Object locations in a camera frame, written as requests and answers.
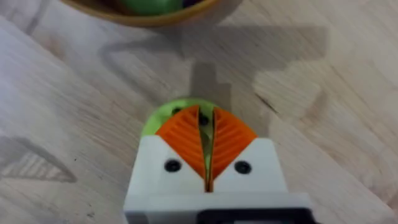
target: wooden table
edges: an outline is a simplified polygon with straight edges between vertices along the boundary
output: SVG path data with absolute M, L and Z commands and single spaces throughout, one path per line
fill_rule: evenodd
M 0 222 L 124 222 L 146 118 L 199 96 L 275 142 L 318 221 L 398 223 L 398 2 L 224 4 L 149 30 L 0 1 L 52 53 L 0 20 Z

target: white plastic part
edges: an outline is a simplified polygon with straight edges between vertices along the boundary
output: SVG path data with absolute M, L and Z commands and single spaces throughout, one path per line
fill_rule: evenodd
M 169 159 L 182 163 L 178 172 L 164 169 Z M 250 163 L 250 174 L 234 169 Z M 124 211 L 130 224 L 196 223 L 211 209 L 310 208 L 307 194 L 290 194 L 272 141 L 255 139 L 205 193 L 204 180 L 159 136 L 141 139 Z
M 249 174 L 240 174 L 235 163 L 245 161 Z M 214 180 L 214 192 L 287 192 L 278 155 L 271 140 L 257 138 Z
M 164 169 L 170 159 L 181 162 L 178 172 Z M 126 201 L 130 195 L 200 194 L 204 191 L 204 180 L 160 136 L 141 139 Z

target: wood grain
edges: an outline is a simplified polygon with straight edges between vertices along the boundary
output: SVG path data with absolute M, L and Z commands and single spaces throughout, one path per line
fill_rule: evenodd
M 320 222 L 398 222 L 395 1 L 224 1 L 151 30 L 10 2 L 0 13 L 52 55 L 2 21 L 1 221 L 123 222 L 146 118 L 199 96 L 277 143 L 290 190 L 310 194 Z

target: bowl rim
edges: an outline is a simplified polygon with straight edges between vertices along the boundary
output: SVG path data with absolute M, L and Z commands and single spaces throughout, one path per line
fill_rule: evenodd
M 74 7 L 81 12 L 85 12 L 91 16 L 99 17 L 120 24 L 139 27 L 164 26 L 168 24 L 178 23 L 185 19 L 188 19 L 189 17 L 193 17 L 194 15 L 204 12 L 219 1 L 221 0 L 203 0 L 202 2 L 199 2 L 194 6 L 160 16 L 130 16 L 111 12 L 100 12 L 86 5 L 79 4 L 73 0 L 62 0 L 62 2 L 64 2 L 65 4 Z

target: black screw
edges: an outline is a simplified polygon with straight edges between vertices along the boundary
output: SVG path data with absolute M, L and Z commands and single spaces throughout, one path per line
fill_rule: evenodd
M 235 170 L 240 174 L 249 174 L 251 172 L 250 163 L 246 161 L 235 162 Z
M 175 115 L 176 113 L 178 113 L 178 112 L 180 112 L 181 111 L 181 108 L 174 108 L 173 110 L 172 110 L 172 115 Z
M 203 113 L 199 112 L 199 124 L 201 126 L 206 126 L 209 123 L 209 118 Z
M 169 159 L 165 164 L 164 164 L 164 169 L 167 172 L 177 172 L 181 169 L 181 162 L 176 160 L 176 159 Z

